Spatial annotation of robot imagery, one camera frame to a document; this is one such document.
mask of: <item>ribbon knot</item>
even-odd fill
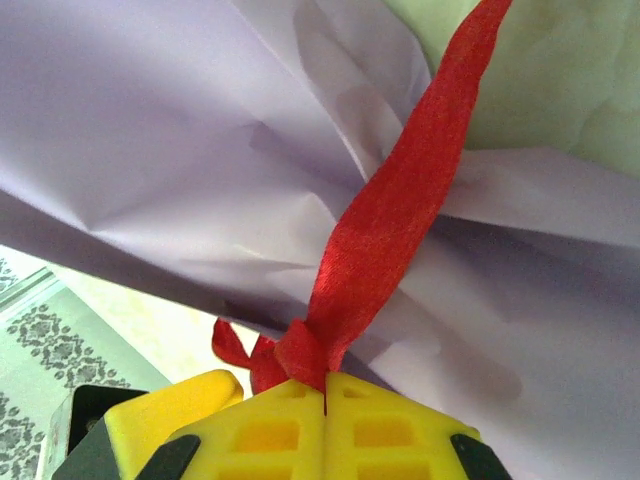
[[[437,75],[391,155],[355,197],[329,237],[309,301],[279,342],[260,337],[249,357],[218,321],[213,351],[251,370],[254,393],[289,378],[325,391],[349,345],[404,276],[453,183],[480,79],[512,0],[482,0],[454,33]]]

